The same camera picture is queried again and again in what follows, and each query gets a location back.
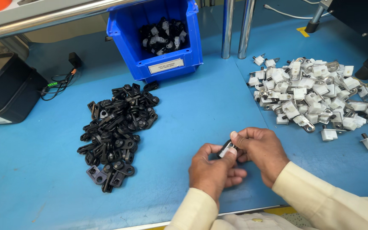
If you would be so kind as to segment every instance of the metal bracket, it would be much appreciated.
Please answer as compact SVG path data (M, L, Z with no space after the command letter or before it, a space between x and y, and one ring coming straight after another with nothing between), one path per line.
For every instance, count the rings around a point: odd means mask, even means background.
M219 159L223 158L229 149L237 150L237 147L232 143L231 139L229 139L223 146L222 149L217 152L217 157Z

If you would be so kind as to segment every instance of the yellow tape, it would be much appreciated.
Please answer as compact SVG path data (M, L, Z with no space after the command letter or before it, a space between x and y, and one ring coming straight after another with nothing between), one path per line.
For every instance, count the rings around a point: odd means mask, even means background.
M305 32L306 27L297 28L296 30L299 31L305 38L310 37L309 34Z
M278 216L281 216L282 214L297 213L297 211L292 207L278 207L278 208L264 209L263 211Z

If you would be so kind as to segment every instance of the cream shirt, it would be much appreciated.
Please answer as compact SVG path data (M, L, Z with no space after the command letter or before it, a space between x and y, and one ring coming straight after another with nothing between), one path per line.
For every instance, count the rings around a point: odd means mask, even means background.
M359 197L332 186L292 162L279 174L272 190L316 229L368 230L368 197ZM215 201L205 192L190 188L165 230L302 229L267 213L228 214L218 219L217 216Z

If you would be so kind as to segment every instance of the chrome metal pole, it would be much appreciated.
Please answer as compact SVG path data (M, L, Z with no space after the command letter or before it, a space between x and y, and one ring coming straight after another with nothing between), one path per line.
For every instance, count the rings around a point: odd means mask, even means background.
M242 19L241 37L239 38L238 58L247 57L249 33L251 31L251 23L253 12L255 11L255 0L245 0L244 18Z
M324 8L319 6L316 10L316 12L314 13L313 18L310 20L311 23L317 23L320 20L320 17L322 16L323 12L324 12Z
M0 25L0 39L105 13L109 7L146 0L98 0Z
M310 19L310 21L308 22L308 25L305 28L306 33L314 33L316 31L316 28L318 27L318 25L320 23L320 21L319 21L320 17L322 16L324 10L325 10L325 8L323 8L319 5L316 12L314 13L313 18Z
M234 7L235 0L224 0L224 22L222 24L221 48L221 57L223 59L227 59L230 56Z

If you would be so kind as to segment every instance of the stainless steel rail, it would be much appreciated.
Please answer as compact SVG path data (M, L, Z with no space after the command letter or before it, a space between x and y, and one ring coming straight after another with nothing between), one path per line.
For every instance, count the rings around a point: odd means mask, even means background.
M146 0L96 0L0 25L0 39L106 12L109 7Z

